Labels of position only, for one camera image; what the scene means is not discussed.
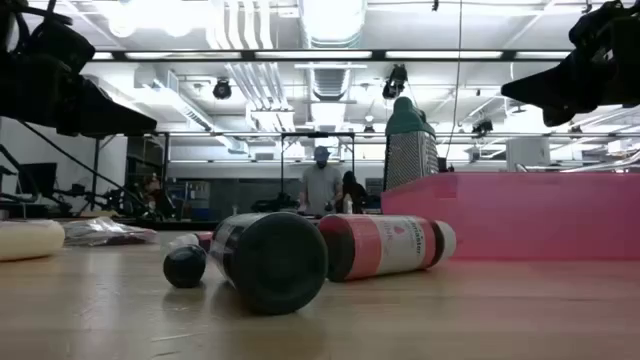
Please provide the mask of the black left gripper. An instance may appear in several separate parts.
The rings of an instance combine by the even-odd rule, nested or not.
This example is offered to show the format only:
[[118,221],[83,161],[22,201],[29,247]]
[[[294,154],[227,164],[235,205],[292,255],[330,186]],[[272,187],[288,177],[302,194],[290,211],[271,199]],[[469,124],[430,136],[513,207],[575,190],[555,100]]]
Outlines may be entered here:
[[67,136],[145,134],[157,121],[115,102],[50,55],[1,55],[1,115]]

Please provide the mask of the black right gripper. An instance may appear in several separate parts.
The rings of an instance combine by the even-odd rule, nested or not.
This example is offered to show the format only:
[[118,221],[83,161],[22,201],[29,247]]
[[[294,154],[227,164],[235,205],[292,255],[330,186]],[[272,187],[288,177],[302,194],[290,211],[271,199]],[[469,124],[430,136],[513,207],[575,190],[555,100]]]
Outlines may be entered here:
[[504,84],[501,94],[542,108],[545,126],[569,123],[574,108],[639,104],[639,17],[609,20],[592,55],[572,51],[557,66]]

